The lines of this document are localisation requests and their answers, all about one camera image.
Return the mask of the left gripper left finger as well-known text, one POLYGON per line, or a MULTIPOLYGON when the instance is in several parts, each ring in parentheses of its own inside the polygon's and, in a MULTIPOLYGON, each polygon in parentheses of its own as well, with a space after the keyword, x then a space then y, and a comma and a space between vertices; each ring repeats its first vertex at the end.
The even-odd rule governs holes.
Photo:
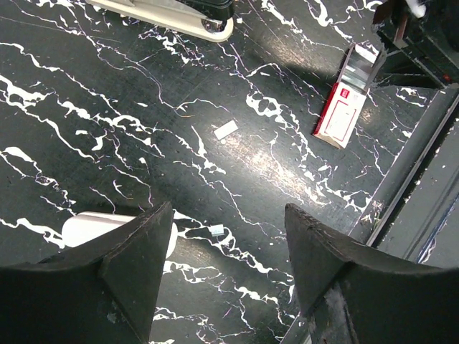
POLYGON ((173 209, 128 223, 37 263, 1 268, 3 343, 147 343, 173 209))

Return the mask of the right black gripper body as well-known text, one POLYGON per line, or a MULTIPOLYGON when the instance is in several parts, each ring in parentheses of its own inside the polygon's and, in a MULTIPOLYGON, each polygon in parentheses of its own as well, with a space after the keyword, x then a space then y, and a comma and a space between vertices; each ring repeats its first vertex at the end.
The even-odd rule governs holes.
POLYGON ((383 44, 373 86, 458 87, 457 1, 386 1, 372 31, 383 44))

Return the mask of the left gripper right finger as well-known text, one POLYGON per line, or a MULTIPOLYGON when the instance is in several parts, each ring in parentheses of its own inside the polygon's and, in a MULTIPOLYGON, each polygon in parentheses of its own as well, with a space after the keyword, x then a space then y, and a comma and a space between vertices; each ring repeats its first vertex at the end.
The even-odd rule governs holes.
POLYGON ((371 248, 295 204, 285 230, 313 343, 456 343, 458 270, 371 248))

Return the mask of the white staple remover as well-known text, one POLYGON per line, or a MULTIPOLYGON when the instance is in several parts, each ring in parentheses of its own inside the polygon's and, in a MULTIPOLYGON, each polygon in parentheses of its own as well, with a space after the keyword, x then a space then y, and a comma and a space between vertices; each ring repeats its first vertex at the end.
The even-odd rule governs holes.
POLYGON ((118 267, 140 267, 159 278, 164 263, 175 250, 178 231, 171 209, 153 209, 137 217, 83 212, 63 226, 67 250, 54 255, 53 262, 69 262, 110 272, 118 267))

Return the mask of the red white staple box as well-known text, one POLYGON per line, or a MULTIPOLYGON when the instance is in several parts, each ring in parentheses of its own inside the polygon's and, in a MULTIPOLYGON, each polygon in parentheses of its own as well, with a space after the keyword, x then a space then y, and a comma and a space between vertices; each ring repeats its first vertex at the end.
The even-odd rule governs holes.
POLYGON ((332 87, 313 135, 336 148, 349 143, 369 92, 370 74, 377 55, 353 44, 332 87))

